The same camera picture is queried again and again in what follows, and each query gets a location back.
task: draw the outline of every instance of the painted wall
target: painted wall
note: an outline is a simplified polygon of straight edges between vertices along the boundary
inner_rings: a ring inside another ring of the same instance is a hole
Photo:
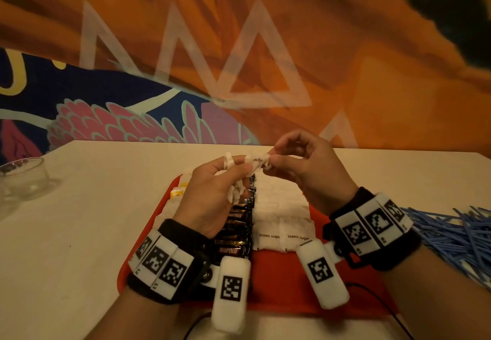
[[[2,153],[21,136],[37,153],[269,145],[304,127],[337,146],[489,156],[490,2],[0,0],[0,45],[47,58],[0,52]]]

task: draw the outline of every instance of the right hand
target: right hand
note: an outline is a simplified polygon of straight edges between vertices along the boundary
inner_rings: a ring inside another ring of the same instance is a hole
[[[358,190],[330,143],[312,133],[286,133],[269,154],[273,168],[264,173],[295,182],[308,202],[325,215],[344,206]]]

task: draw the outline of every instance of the forearm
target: forearm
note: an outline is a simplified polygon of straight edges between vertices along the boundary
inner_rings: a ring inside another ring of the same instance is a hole
[[[179,305],[163,305],[126,287],[85,340],[166,339]]]
[[[427,248],[381,276],[417,340],[491,338],[491,294]]]

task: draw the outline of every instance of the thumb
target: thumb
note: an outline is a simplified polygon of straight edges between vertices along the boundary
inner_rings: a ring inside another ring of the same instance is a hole
[[[305,160],[292,158],[288,155],[271,155],[270,164],[298,176],[304,167]]]
[[[227,172],[219,174],[218,179],[224,187],[229,188],[237,181],[247,177],[252,171],[251,163],[243,163],[231,167]]]

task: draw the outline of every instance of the hand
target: hand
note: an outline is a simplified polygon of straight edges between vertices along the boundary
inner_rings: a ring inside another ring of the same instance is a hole
[[[173,219],[184,226],[213,238],[225,225],[232,204],[227,200],[230,186],[243,179],[246,188],[250,186],[248,174],[251,163],[244,163],[245,156],[234,156],[238,165],[227,172],[215,176],[224,169],[224,158],[203,164],[193,171],[191,180],[184,192],[181,204]]]
[[[344,206],[358,190],[330,143],[309,132],[285,134],[269,153],[273,168],[264,173],[297,183],[308,202],[325,215]]]

